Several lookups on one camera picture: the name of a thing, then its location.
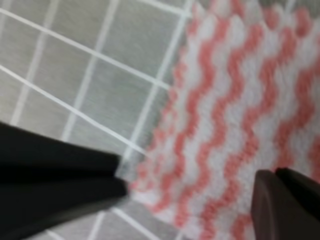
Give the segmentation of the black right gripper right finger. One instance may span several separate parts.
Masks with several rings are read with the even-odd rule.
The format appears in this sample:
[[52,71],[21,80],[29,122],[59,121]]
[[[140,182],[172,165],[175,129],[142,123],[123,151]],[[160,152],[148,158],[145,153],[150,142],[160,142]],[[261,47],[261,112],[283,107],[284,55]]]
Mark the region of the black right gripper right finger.
[[318,240],[320,185],[289,168],[259,170],[250,214],[257,240]]

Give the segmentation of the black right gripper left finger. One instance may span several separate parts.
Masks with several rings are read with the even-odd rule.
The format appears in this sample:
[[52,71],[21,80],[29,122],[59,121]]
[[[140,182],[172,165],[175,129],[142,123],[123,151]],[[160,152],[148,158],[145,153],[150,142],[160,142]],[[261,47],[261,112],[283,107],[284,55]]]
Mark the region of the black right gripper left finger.
[[128,196],[118,154],[0,125],[0,237],[22,240]]

